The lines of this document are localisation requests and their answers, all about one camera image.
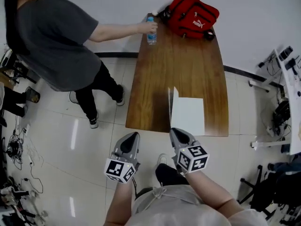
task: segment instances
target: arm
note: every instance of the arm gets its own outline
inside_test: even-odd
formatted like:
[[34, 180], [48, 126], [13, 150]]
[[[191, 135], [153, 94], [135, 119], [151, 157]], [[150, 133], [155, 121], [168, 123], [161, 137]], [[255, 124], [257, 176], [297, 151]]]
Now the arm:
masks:
[[118, 183], [104, 226], [125, 225], [132, 214], [132, 184]]
[[130, 25], [102, 25], [98, 24], [91, 34], [89, 40], [102, 42], [107, 40], [121, 39], [137, 33], [152, 33], [158, 28], [154, 22], [130, 24]]
[[187, 173], [186, 179], [205, 204], [217, 210], [226, 218], [244, 210], [230, 193], [208, 178], [203, 172]]

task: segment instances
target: black pants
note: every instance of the black pants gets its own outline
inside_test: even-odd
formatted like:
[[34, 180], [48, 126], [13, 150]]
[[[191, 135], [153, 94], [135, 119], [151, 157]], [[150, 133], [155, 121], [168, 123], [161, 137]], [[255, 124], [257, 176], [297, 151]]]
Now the black pants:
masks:
[[109, 70], [102, 62], [93, 83], [83, 89], [75, 91], [76, 99], [89, 120], [93, 120], [97, 116], [94, 96], [92, 94], [93, 89], [103, 90], [115, 101], [120, 101], [123, 93], [122, 87], [117, 85], [115, 80], [110, 76]]
[[25, 104], [26, 102], [26, 93], [18, 93], [13, 91], [8, 87], [4, 87], [5, 95], [3, 99], [4, 110], [11, 112], [12, 114], [24, 117], [24, 108], [16, 104]]
[[[168, 185], [189, 185], [185, 177], [183, 177], [176, 169], [173, 169], [166, 164], [159, 164], [156, 169], [156, 177], [162, 186]], [[142, 189], [136, 196], [136, 199], [143, 194], [152, 190], [152, 187]]]

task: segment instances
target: red bag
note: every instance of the red bag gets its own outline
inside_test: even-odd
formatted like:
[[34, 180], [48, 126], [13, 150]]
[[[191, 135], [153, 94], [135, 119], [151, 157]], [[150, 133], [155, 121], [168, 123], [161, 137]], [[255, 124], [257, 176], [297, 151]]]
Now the red bag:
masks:
[[174, 0], [165, 10], [159, 13], [162, 21], [181, 37], [212, 40], [210, 29], [220, 12], [200, 0]]

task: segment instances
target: gray t-shirt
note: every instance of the gray t-shirt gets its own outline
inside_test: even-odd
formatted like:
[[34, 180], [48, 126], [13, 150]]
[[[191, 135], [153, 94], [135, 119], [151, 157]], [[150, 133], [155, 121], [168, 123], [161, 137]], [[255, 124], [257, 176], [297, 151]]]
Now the gray t-shirt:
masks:
[[68, 0], [33, 0], [17, 12], [17, 25], [30, 55], [21, 59], [58, 91], [91, 84], [101, 60], [83, 46], [98, 22]]

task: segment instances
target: black and white marker cube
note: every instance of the black and white marker cube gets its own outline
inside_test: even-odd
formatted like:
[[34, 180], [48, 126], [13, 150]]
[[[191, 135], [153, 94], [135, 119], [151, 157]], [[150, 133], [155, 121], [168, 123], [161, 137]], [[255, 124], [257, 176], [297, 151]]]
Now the black and white marker cube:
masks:
[[208, 164], [209, 154], [201, 145], [181, 148], [178, 153], [177, 163], [186, 172], [204, 169]]
[[119, 183], [127, 183], [135, 174], [135, 172], [136, 170], [133, 164], [110, 158], [107, 159], [104, 168], [105, 175], [110, 180]]

